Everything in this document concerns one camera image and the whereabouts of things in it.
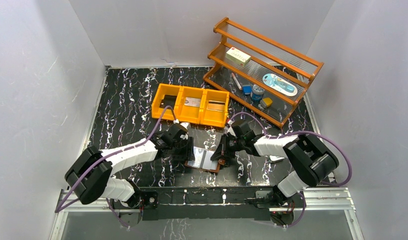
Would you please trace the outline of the white credit card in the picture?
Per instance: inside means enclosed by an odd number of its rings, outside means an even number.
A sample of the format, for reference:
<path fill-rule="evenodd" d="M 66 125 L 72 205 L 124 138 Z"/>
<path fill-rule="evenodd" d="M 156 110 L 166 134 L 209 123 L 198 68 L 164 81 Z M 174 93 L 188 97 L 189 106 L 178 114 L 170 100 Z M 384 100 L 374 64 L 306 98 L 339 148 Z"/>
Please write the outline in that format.
<path fill-rule="evenodd" d="M 210 160 L 214 151 L 200 147 L 194 147 L 194 161 L 187 161 L 187 166 L 197 169 L 213 170 L 217 163 Z"/>

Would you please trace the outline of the brown leather card holder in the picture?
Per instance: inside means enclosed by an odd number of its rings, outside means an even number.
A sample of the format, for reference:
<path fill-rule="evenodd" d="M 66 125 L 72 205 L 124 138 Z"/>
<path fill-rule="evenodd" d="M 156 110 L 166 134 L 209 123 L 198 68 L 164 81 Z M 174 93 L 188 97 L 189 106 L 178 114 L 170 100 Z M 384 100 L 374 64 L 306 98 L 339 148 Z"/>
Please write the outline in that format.
<path fill-rule="evenodd" d="M 224 159 L 212 160 L 215 151 L 195 146 L 192 150 L 191 158 L 185 161 L 185 166 L 189 168 L 218 173 L 220 168 L 225 165 Z"/>

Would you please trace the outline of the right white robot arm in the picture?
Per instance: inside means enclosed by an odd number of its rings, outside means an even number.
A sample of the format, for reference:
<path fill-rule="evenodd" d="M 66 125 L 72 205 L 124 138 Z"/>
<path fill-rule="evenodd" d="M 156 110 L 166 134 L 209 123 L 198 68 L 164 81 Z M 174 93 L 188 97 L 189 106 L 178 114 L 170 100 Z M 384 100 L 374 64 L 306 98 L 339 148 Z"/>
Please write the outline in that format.
<path fill-rule="evenodd" d="M 256 134 L 244 120 L 232 123 L 210 159 L 223 165 L 240 151 L 256 157 L 286 158 L 293 167 L 270 192 L 247 199 L 248 204 L 282 205 L 296 193 L 317 186 L 339 166 L 338 158 L 312 132 L 284 137 Z"/>

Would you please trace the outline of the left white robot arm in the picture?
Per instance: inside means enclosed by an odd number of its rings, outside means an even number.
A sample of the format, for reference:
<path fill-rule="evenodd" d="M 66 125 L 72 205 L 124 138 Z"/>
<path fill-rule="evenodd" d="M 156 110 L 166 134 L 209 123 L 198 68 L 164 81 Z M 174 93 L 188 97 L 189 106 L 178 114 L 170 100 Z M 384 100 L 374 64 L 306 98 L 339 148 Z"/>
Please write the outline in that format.
<path fill-rule="evenodd" d="M 86 148 L 65 174 L 67 184 L 84 205 L 99 198 L 124 202 L 130 208 L 140 204 L 156 207 L 158 195 L 141 190 L 131 180 L 114 178 L 114 174 L 158 158 L 188 160 L 192 156 L 193 138 L 188 135 L 189 123 L 174 123 L 167 130 L 151 133 L 137 143 L 99 150 Z"/>

